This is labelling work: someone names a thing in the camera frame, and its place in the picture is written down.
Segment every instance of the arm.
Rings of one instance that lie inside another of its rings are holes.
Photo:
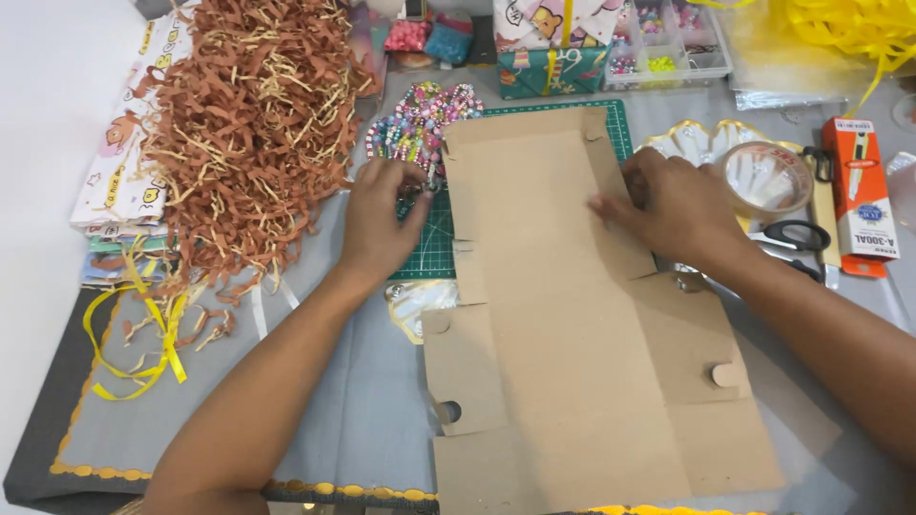
[[[643,209],[601,196],[589,205],[658,254],[736,293],[879,444],[916,464],[916,339],[760,250],[713,172],[645,148],[624,164]]]
[[[350,192],[338,264],[207,397],[159,460],[147,515],[267,514],[261,488],[299,427],[350,316],[407,258],[426,223],[422,195],[403,225],[395,199],[419,168],[374,159]]]

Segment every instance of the flat cardboard sheet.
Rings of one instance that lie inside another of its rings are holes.
[[[681,290],[584,206],[626,195],[605,115],[446,129],[462,306],[423,315],[432,397],[460,407],[433,440],[443,515],[782,484],[718,297]],[[731,383],[713,383],[728,364]]]

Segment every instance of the wrapped gift box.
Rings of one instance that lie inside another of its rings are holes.
[[[507,100],[598,91],[607,47],[499,54],[499,94]]]
[[[605,47],[623,0],[494,0],[496,50]]]

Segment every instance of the printed wrapping paper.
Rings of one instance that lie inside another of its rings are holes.
[[[604,47],[623,0],[494,0],[496,50]]]
[[[521,50],[499,54],[499,95],[507,100],[594,93],[604,75],[607,47]]]
[[[200,0],[181,7],[185,16]],[[105,130],[93,164],[82,184],[70,224],[88,236],[142,234],[137,228],[157,225],[163,215],[166,184],[149,173],[150,163],[140,159],[140,142],[149,128],[152,106],[135,98],[133,90],[150,67],[165,70],[173,62],[191,55],[188,24],[174,12],[151,20],[137,58],[131,66],[125,89]]]

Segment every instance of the yellow beads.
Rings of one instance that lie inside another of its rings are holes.
[[[649,60],[649,71],[672,71],[674,68],[674,61],[668,56]]]

